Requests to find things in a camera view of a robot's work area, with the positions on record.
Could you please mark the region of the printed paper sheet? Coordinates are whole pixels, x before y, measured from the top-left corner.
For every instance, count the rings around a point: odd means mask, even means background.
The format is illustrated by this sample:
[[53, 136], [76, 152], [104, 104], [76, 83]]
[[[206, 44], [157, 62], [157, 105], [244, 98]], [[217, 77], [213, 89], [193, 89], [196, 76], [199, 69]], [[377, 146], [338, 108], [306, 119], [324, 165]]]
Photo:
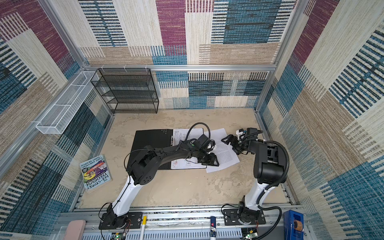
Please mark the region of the printed paper sheet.
[[224, 170], [240, 162], [238, 156], [232, 150], [232, 146], [226, 145], [221, 141], [223, 138], [227, 136], [228, 134], [226, 133], [225, 129], [218, 129], [218, 130], [211, 131], [210, 139], [214, 140], [216, 143], [216, 146], [212, 151], [212, 153], [214, 153], [217, 156], [219, 166], [218, 167], [208, 166], [206, 169], [207, 173], [213, 173], [220, 170]]

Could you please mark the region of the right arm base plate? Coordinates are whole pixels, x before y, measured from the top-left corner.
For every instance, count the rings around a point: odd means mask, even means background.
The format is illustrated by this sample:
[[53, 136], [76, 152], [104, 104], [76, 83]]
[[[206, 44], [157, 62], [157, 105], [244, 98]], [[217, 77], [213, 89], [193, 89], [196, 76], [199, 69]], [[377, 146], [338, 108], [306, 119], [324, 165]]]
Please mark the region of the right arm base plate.
[[250, 222], [239, 221], [238, 210], [235, 209], [223, 209], [224, 223], [225, 226], [236, 226], [236, 225], [256, 225], [257, 222], [259, 225], [265, 225], [266, 219], [263, 212], [260, 213], [258, 220], [251, 220]]

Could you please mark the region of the orange folder black inside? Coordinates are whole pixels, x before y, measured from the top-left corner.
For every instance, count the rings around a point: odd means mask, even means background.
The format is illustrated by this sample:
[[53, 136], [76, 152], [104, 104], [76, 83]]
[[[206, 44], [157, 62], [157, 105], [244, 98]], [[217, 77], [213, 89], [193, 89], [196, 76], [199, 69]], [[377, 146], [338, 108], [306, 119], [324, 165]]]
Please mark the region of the orange folder black inside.
[[[130, 163], [139, 153], [139, 149], [145, 146], [153, 148], [166, 148], [173, 146], [173, 130], [172, 129], [156, 129], [156, 130], [140, 130], [136, 131], [132, 145], [132, 153], [128, 158]], [[171, 170], [171, 162], [159, 167], [160, 170]]]

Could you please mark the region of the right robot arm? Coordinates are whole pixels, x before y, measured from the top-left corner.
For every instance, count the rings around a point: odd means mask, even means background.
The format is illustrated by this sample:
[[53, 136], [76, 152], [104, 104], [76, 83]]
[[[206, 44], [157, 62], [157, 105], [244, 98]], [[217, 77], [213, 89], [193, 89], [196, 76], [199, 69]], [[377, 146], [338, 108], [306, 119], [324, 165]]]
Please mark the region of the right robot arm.
[[258, 223], [263, 213], [272, 210], [279, 212], [276, 222], [265, 233], [257, 236], [249, 233], [242, 237], [242, 240], [261, 240], [267, 237], [277, 227], [283, 216], [281, 207], [264, 207], [263, 202], [275, 187], [286, 181], [290, 157], [282, 144], [259, 139], [258, 135], [258, 133], [243, 134], [240, 137], [228, 135], [221, 139], [226, 145], [231, 145], [237, 155], [250, 153], [255, 156], [253, 171], [256, 181], [238, 204], [238, 222], [242, 225]]

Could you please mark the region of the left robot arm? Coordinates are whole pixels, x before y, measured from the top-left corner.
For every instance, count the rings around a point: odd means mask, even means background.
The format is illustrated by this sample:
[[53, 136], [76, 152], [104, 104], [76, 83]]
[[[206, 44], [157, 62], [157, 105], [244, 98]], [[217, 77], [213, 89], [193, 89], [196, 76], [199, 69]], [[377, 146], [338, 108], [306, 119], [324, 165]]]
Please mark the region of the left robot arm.
[[129, 175], [124, 189], [117, 199], [111, 203], [106, 213], [100, 217], [100, 230], [122, 229], [127, 225], [128, 212], [131, 204], [142, 187], [155, 178], [159, 167], [179, 159], [197, 158], [197, 163], [203, 166], [219, 167], [217, 156], [213, 153], [216, 146], [211, 139], [209, 128], [208, 135], [201, 135], [198, 139], [188, 139], [192, 129], [197, 125], [208, 127], [199, 122], [191, 126], [183, 141], [178, 145], [167, 148], [153, 148], [148, 145], [137, 150], [138, 155], [127, 163], [126, 171]]

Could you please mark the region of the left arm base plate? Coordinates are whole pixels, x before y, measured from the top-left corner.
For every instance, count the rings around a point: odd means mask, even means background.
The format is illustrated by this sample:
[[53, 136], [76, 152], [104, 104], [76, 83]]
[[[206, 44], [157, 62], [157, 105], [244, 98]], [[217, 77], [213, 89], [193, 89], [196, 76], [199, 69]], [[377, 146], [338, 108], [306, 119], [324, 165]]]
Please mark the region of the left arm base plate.
[[99, 230], [139, 229], [142, 220], [142, 212], [128, 212], [120, 217], [112, 212], [104, 213], [99, 224]]

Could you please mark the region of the white paper sheet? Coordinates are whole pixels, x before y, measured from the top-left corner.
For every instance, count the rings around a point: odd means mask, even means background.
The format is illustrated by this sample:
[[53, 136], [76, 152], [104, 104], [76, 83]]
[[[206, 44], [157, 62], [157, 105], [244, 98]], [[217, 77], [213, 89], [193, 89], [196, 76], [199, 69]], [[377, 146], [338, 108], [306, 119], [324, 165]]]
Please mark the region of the white paper sheet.
[[[174, 129], [173, 130], [173, 146], [179, 144], [180, 141], [184, 141], [186, 139], [188, 129]], [[204, 134], [204, 130], [200, 129], [192, 129], [188, 136], [189, 139], [198, 139], [201, 135]], [[188, 169], [206, 169], [206, 166], [202, 164], [198, 164], [198, 160], [195, 157], [190, 159], [177, 159], [171, 162], [171, 170], [188, 170]]]

